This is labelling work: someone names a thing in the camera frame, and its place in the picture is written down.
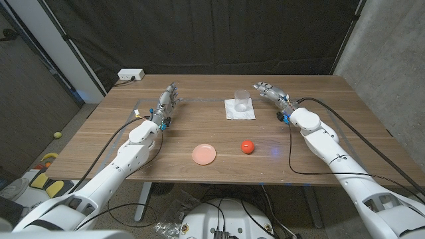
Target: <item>pink plate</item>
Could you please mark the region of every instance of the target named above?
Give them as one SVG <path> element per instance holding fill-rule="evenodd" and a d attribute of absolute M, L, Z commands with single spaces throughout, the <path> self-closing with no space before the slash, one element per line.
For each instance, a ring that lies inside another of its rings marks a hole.
<path fill-rule="evenodd" d="M 208 144 L 198 145 L 192 152 L 192 159 L 197 164 L 207 165 L 215 159 L 215 148 Z"/>

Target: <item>plastic bag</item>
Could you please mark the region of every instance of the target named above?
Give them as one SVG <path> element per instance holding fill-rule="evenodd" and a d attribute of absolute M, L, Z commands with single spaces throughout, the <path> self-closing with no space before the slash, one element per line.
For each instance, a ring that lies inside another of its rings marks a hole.
<path fill-rule="evenodd" d="M 181 190 L 179 197 L 170 204 L 153 229 L 164 238 L 178 239 L 184 217 L 200 203 L 198 199 Z"/>

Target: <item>clear plastic cup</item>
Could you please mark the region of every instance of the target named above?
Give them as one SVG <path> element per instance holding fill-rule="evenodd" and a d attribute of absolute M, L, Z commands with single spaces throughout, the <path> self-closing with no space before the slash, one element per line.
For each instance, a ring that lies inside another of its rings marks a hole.
<path fill-rule="evenodd" d="M 234 92 L 234 110 L 237 112 L 245 112 L 248 107 L 248 99 L 250 93 L 246 90 L 237 90 Z"/>

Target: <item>white napkin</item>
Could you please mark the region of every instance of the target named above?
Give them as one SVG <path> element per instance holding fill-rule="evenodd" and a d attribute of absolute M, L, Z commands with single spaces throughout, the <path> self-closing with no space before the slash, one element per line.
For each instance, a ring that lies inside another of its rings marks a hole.
<path fill-rule="evenodd" d="M 224 104 L 226 106 L 226 117 L 228 120 L 255 120 L 251 98 L 248 99 L 248 105 L 245 112 L 237 112 L 234 109 L 234 99 L 224 100 Z"/>

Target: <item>electrical outlet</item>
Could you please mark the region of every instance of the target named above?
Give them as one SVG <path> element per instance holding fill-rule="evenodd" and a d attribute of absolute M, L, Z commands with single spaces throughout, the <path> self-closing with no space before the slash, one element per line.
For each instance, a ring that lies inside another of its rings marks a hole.
<path fill-rule="evenodd" d="M 131 77 L 135 77 L 135 80 L 141 80 L 145 76 L 143 69 L 121 69 L 118 72 L 120 80 L 131 80 Z"/>

